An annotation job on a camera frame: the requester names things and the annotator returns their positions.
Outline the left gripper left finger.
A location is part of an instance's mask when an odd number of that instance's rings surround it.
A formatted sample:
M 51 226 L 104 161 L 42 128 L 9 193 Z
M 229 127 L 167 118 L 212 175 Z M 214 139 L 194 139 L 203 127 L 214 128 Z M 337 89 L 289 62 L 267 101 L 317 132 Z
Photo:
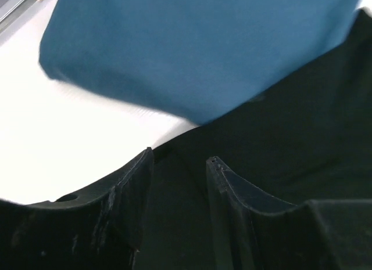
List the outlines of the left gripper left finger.
M 1 201 L 2 269 L 132 269 L 153 175 L 145 149 L 57 201 Z

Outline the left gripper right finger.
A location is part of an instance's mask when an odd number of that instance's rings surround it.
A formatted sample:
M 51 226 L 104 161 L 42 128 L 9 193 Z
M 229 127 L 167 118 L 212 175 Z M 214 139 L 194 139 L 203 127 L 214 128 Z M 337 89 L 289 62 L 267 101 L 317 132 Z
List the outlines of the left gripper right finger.
M 278 199 L 206 163 L 217 269 L 370 269 L 371 200 Z

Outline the black t-shirt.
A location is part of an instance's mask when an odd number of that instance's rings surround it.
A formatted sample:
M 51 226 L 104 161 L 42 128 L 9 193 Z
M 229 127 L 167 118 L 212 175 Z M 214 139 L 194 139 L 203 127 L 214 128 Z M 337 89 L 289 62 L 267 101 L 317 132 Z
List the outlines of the black t-shirt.
M 266 193 L 371 200 L 371 16 L 346 40 L 209 124 L 158 146 L 136 269 L 217 269 L 206 163 Z

